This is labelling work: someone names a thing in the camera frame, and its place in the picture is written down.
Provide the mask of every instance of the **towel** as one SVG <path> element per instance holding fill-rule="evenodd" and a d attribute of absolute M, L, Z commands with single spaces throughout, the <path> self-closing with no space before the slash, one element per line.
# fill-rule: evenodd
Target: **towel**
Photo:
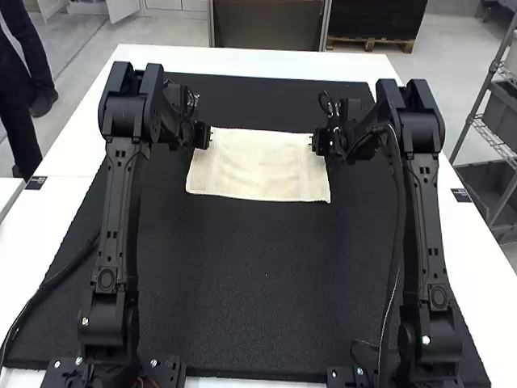
<path fill-rule="evenodd" d="M 208 150 L 195 150 L 186 189 L 245 200 L 330 203 L 325 159 L 309 133 L 212 128 Z"/>

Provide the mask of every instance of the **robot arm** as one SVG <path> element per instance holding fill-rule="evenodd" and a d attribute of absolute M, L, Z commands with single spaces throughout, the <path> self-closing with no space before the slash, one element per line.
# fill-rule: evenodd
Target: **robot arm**
<path fill-rule="evenodd" d="M 149 64 L 142 73 L 116 62 L 111 69 L 99 105 L 107 155 L 103 225 L 78 320 L 81 354 L 90 369 L 84 382 L 99 379 L 104 388 L 117 388 L 137 380 L 141 177 L 153 143 L 208 148 L 210 127 L 192 118 L 196 104 L 185 86 L 165 79 L 161 65 Z"/>
<path fill-rule="evenodd" d="M 458 369 L 463 350 L 459 327 L 459 311 L 448 281 L 443 257 L 443 244 L 438 207 L 438 156 L 445 138 L 443 119 L 423 80 L 412 80 L 399 88 L 393 80 L 379 80 L 377 101 L 366 117 L 357 123 L 360 111 L 357 100 L 329 98 L 328 124 L 313 136 L 313 151 L 330 160 L 349 163 L 369 160 L 384 148 L 393 165 L 399 215 L 402 215 L 404 286 L 400 306 L 401 325 L 398 351 L 401 364 L 397 369 L 397 387 L 433 384 L 433 387 L 458 386 Z M 397 270 L 401 252 L 397 237 L 393 247 L 394 261 L 390 275 Z M 389 282 L 383 332 L 389 297 L 394 287 Z M 388 348 L 387 335 L 381 332 L 380 346 Z M 380 355 L 380 385 L 385 386 L 382 371 L 385 358 Z"/>

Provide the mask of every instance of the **wooden pallet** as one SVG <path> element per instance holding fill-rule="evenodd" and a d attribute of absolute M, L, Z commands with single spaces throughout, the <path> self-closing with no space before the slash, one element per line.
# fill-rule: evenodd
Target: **wooden pallet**
<path fill-rule="evenodd" d="M 333 50 L 334 42 L 361 42 L 364 43 L 364 51 L 371 52 L 375 43 L 395 43 L 401 48 L 402 52 L 411 54 L 413 52 L 414 39 L 388 39 L 388 38 L 350 38 L 348 36 L 328 36 L 326 39 L 326 49 Z"/>

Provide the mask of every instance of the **black mat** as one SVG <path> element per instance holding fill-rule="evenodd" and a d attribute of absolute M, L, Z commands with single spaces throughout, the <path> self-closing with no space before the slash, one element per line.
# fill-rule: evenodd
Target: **black mat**
<path fill-rule="evenodd" d="M 322 89 L 372 104 L 361 83 L 173 78 L 201 94 L 200 118 L 218 126 L 310 132 L 325 122 L 316 100 Z M 381 156 L 333 171 L 330 205 L 189 195 L 188 164 L 186 155 L 156 146 L 144 178 L 142 352 L 178 354 L 190 375 L 323 382 L 327 366 L 351 363 L 351 339 L 377 342 L 395 205 Z M 99 227 L 105 184 L 101 167 L 47 276 Z M 79 300 L 93 265 L 37 309 L 8 366 L 42 369 L 53 357 L 76 355 Z M 461 377 L 467 386 L 490 386 L 466 329 Z"/>

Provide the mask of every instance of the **black pants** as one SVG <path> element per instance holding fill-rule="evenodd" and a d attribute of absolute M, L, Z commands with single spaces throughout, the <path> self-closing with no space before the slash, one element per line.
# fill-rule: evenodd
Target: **black pants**
<path fill-rule="evenodd" d="M 27 68 L 0 28 L 0 120 L 25 180 L 30 179 L 42 159 L 29 113 L 32 93 Z"/>
<path fill-rule="evenodd" d="M 36 93 L 53 90 L 54 82 L 48 67 L 47 54 L 23 0 L 0 0 L 0 13 L 11 34 L 22 45 L 23 56 Z M 5 42 L 0 43 L 0 55 L 5 52 L 5 45 Z"/>

